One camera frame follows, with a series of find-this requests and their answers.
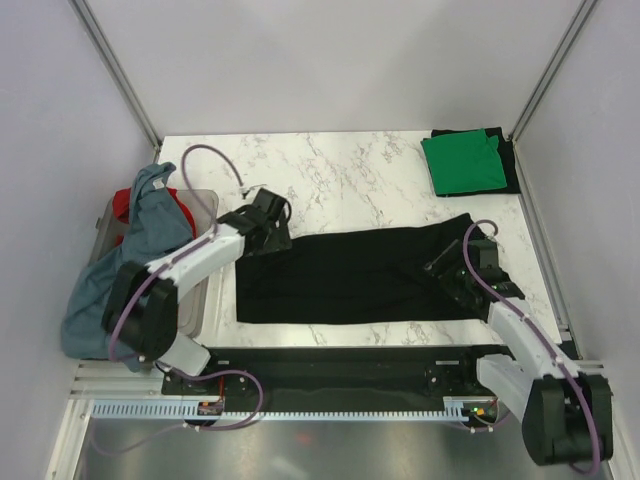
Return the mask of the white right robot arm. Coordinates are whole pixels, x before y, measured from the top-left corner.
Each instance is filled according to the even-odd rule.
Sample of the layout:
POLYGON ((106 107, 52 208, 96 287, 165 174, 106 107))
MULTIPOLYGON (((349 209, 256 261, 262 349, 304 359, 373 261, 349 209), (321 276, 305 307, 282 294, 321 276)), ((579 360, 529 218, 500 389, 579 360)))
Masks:
POLYGON ((488 388, 517 418, 526 450, 538 465, 599 465, 613 454, 612 391, 544 332, 521 289, 499 265, 492 240, 453 241, 424 267, 444 292, 498 334, 506 354, 458 368, 467 392, 488 388))

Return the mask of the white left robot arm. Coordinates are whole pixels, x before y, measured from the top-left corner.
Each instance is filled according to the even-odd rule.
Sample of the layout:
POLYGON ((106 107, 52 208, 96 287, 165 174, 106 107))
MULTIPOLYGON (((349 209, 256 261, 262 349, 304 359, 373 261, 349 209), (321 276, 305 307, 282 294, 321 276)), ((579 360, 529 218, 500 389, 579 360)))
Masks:
POLYGON ((223 215, 221 223, 175 252, 144 265, 123 264, 116 274, 102 318, 109 335, 108 359, 159 362, 182 372, 198 393, 219 382, 209 350, 181 333, 179 304, 196 285, 243 257, 291 247, 286 211, 243 207, 223 215))

